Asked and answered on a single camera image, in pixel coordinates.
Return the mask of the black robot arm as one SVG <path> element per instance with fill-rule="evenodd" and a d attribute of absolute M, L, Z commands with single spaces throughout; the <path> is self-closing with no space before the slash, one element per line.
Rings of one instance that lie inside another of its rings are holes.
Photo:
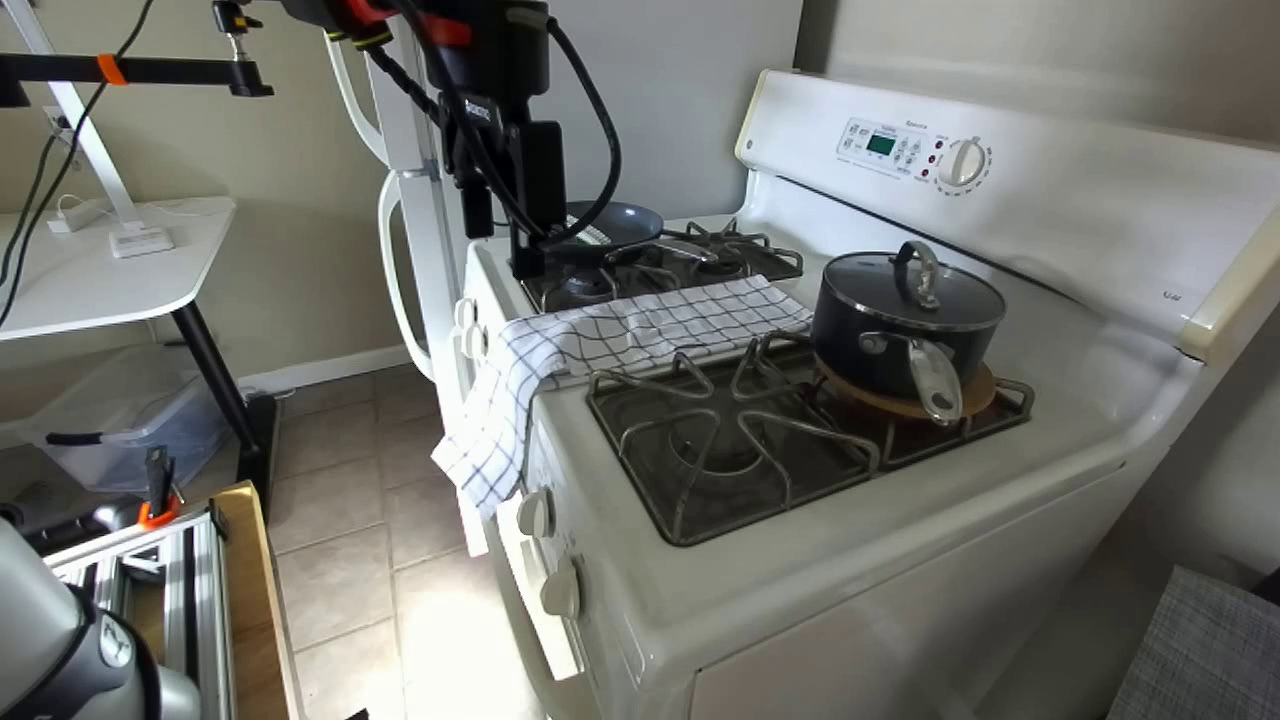
<path fill-rule="evenodd" d="M 279 0 L 301 23 L 357 43 L 443 135 L 443 171 L 465 200 L 465 232 L 510 221 L 510 270 L 589 266 L 580 238 L 620 185 L 620 130 L 580 51 L 542 0 Z M 528 112 L 547 90 L 547 46 L 570 64 L 607 140 L 607 176 L 585 213 L 563 200 L 563 130 Z"/>

